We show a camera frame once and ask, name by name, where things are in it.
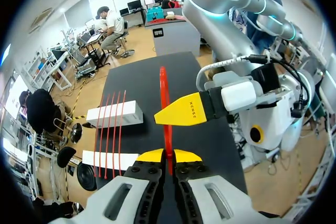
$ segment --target metal rack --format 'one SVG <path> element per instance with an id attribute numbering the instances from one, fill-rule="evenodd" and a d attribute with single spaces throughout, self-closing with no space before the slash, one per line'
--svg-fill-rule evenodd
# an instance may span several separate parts
<path id="1" fill-rule="evenodd" d="M 335 135 L 332 136 L 332 145 L 335 149 Z M 310 207 L 314 198 L 319 194 L 326 182 L 331 167 L 333 165 L 334 158 L 332 155 L 331 145 L 327 145 L 324 151 L 323 158 L 317 167 L 317 170 L 311 179 L 308 186 L 303 193 L 297 197 L 297 202 L 292 205 L 291 209 L 284 215 L 284 219 L 296 222 L 304 214 L 304 212 Z"/>

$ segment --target speaker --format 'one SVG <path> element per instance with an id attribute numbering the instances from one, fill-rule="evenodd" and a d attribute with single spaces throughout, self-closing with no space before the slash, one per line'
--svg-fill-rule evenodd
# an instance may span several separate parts
<path id="1" fill-rule="evenodd" d="M 86 191 L 94 191 L 97 189 L 96 179 L 94 178 L 94 171 L 91 165 L 80 162 L 77 166 L 77 178 L 79 184 Z"/>

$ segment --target white sneaker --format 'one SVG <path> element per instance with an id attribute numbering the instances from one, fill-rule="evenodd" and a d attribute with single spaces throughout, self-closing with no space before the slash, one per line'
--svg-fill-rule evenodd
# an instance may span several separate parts
<path id="1" fill-rule="evenodd" d="M 62 141 L 59 142 L 59 147 L 63 147 L 63 146 L 65 146 L 67 143 L 68 143 L 68 138 L 67 138 L 66 136 L 64 136 L 64 137 L 62 138 Z"/>
<path id="2" fill-rule="evenodd" d="M 120 49 L 121 49 L 121 45 L 118 45 L 115 52 L 113 53 L 114 56 L 117 56 L 118 53 L 120 52 Z"/>

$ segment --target laptop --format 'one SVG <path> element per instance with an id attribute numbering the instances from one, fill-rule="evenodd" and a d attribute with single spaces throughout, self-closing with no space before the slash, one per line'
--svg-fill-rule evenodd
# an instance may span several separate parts
<path id="1" fill-rule="evenodd" d="M 91 38 L 91 35 L 89 33 L 85 33 L 79 39 L 85 44 L 87 44 L 90 38 Z"/>

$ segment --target jeans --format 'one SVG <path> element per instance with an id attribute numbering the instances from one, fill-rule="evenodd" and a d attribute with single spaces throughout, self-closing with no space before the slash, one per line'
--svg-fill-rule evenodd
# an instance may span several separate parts
<path id="1" fill-rule="evenodd" d="M 101 43 L 100 48 L 103 50 L 112 50 L 115 51 L 117 49 L 117 45 L 115 44 L 115 40 L 118 39 L 122 34 L 112 33 L 107 36 L 105 40 Z"/>

